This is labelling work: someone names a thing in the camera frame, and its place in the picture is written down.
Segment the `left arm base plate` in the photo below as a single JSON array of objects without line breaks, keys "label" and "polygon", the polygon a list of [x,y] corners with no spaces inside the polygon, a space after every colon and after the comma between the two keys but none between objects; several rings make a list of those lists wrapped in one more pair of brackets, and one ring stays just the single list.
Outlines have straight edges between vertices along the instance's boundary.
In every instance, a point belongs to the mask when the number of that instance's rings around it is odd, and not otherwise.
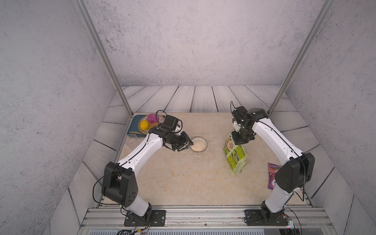
[{"label": "left arm base plate", "polygon": [[165,225],[166,210],[148,210],[144,216],[128,211],[124,227],[163,227]]}]

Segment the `green oats bag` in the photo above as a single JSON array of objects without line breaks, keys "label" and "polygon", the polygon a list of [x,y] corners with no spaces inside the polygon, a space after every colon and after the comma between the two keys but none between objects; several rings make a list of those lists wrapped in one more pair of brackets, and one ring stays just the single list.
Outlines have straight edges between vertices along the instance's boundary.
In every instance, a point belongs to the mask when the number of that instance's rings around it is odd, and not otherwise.
[{"label": "green oats bag", "polygon": [[227,135],[224,152],[232,173],[240,174],[247,164],[248,153],[243,145],[235,144],[231,131]]}]

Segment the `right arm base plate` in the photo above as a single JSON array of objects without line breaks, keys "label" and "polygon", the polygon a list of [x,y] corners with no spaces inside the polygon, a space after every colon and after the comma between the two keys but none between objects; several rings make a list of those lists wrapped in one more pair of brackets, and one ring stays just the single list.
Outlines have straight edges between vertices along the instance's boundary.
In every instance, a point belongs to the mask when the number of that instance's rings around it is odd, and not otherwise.
[{"label": "right arm base plate", "polygon": [[247,226],[287,226],[289,220],[284,211],[271,213],[268,209],[245,210],[244,222]]}]

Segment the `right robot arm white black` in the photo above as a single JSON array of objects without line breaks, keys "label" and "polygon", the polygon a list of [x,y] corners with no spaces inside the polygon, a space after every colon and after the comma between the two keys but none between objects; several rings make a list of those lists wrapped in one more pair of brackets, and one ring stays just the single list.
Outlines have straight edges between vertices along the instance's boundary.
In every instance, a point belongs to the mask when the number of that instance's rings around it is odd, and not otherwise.
[{"label": "right robot arm white black", "polygon": [[282,167],[276,172],[276,185],[271,195],[256,210],[248,225],[287,225],[285,206],[298,190],[304,190],[312,178],[315,157],[294,146],[272,123],[263,109],[247,111],[244,106],[232,111],[232,137],[236,145],[247,144],[260,136],[278,157]]}]

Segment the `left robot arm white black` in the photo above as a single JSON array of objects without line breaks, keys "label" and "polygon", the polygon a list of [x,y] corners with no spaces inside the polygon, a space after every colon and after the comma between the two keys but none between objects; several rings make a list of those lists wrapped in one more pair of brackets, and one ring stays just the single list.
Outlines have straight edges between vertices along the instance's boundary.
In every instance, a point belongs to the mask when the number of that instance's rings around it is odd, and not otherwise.
[{"label": "left robot arm white black", "polygon": [[166,147],[172,151],[183,151],[192,145],[192,140],[183,131],[183,122],[166,115],[164,122],[151,128],[141,144],[128,156],[106,165],[101,177],[102,195],[125,208],[127,216],[134,216],[137,222],[149,223],[152,205],[138,195],[138,173],[159,149]]}]

